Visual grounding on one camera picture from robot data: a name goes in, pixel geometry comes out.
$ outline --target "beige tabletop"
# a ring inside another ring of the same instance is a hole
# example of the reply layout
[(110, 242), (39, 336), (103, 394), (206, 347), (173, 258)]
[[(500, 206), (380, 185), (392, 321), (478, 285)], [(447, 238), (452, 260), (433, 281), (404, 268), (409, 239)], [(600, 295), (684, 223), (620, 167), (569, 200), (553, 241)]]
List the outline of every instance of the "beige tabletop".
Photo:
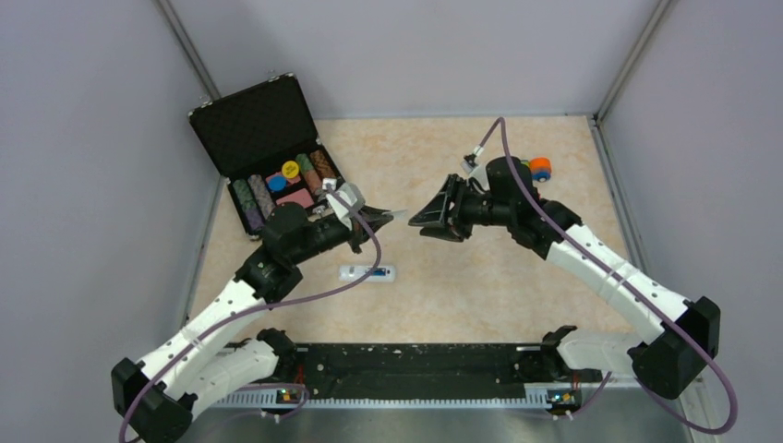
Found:
[[(325, 120), (320, 137), (347, 180), (368, 205), (413, 215), (435, 196), (447, 174), (481, 140), (493, 118)], [(544, 198), (563, 202), (625, 256), (612, 202), (585, 117), (507, 119), (512, 153), (549, 157), (552, 179)], [(502, 155), (500, 131), (482, 162)], [(565, 324), (631, 330), (587, 287), (510, 238), (503, 228), (477, 226), (464, 243), (421, 237), (405, 221), (379, 231), (382, 264), (394, 283), (364, 283), (329, 299), (274, 310), (237, 338), (263, 328), (285, 329), (294, 341), (488, 342), (540, 341)], [(199, 277), (191, 317), (199, 313), (260, 245), (247, 239), (226, 189)], [(340, 246), (300, 265), (304, 280), (287, 299), (338, 287), (338, 267), (371, 264)]]

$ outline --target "robotic arm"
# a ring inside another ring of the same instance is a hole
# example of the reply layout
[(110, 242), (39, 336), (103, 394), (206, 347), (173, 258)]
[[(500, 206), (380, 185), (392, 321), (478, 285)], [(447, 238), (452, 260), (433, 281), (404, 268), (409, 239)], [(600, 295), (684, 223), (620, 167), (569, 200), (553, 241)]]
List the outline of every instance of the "robotic arm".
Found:
[[(664, 288), (615, 254), (566, 206), (538, 195), (530, 170), (512, 158), (525, 188), (543, 211), (572, 239), (606, 263), (607, 273), (587, 259), (534, 211), (514, 182), (505, 158), (486, 168), (476, 165), (480, 154), (465, 157), (468, 179), (450, 174), (439, 193), (409, 222), (421, 235), (462, 242), (474, 225), (503, 226), (518, 245), (535, 252), (584, 281), (623, 315), (635, 333), (597, 333), (562, 328), (554, 340), (557, 353), (570, 369), (593, 368), (635, 374), (642, 384), (666, 399), (677, 398), (705, 368), (705, 361), (679, 335), (626, 289), (628, 281), (642, 291), (667, 317), (683, 328), (711, 356), (717, 354), (720, 311), (708, 298), (691, 302)], [(617, 281), (613, 274), (621, 276)]]
[[(325, 186), (334, 182), (325, 181)], [(385, 210), (365, 205), (359, 190), (342, 185), (336, 194), (357, 211), (373, 232), (393, 220)], [(136, 362), (123, 359), (112, 370), (114, 408), (125, 415), (131, 403), (151, 379), (163, 372), (158, 383), (143, 394), (130, 418), (130, 425), (148, 443), (176, 441), (207, 407), (226, 394), (255, 380), (271, 376), (286, 365), (295, 346), (284, 334), (269, 329), (226, 356), (216, 354), (240, 330), (266, 310), (239, 317), (200, 340), (208, 329), (246, 309), (278, 304), (302, 280), (296, 266), (318, 254), (347, 243), (355, 253), (369, 239), (346, 206), (327, 196), (333, 214), (309, 221), (305, 210), (294, 203), (275, 208), (261, 234), (262, 245), (245, 261), (214, 299), (174, 337)], [(188, 345), (192, 349), (175, 356)]]

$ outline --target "gray wall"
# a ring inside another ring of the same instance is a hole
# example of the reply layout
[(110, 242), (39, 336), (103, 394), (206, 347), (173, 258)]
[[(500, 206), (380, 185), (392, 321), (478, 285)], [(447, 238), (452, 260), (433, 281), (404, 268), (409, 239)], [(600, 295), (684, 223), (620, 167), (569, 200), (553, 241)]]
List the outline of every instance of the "gray wall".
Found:
[(653, 275), (722, 308), (728, 441), (783, 435), (781, 23), (778, 0), (679, 2), (605, 127)]
[(317, 117), (592, 113), (657, 0), (173, 0), (223, 95), (294, 71)]
[(109, 372), (182, 321), (217, 173), (151, 1), (0, 6), (0, 439), (116, 441)]

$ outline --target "gray floor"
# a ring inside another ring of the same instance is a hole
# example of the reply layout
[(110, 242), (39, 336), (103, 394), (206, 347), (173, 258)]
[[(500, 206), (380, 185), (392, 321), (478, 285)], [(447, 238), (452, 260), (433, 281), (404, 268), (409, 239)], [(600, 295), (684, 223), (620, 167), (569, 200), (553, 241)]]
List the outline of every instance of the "gray floor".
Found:
[(257, 416), (221, 421), (240, 410), (209, 410), (181, 440), (187, 443), (524, 443), (691, 442), (687, 430), (639, 389), (611, 389), (573, 422), (525, 417), (503, 410), (305, 410), (276, 425)]

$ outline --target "poker chip set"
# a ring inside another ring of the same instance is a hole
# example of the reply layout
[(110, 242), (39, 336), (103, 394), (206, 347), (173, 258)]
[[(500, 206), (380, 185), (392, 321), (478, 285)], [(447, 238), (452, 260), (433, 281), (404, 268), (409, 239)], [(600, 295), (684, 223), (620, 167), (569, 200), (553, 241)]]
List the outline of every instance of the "poker chip set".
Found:
[(225, 177), (250, 238), (259, 238), (266, 218), (283, 203), (309, 214), (327, 209), (322, 180), (343, 178), (320, 142), (294, 74), (205, 103), (188, 120)]

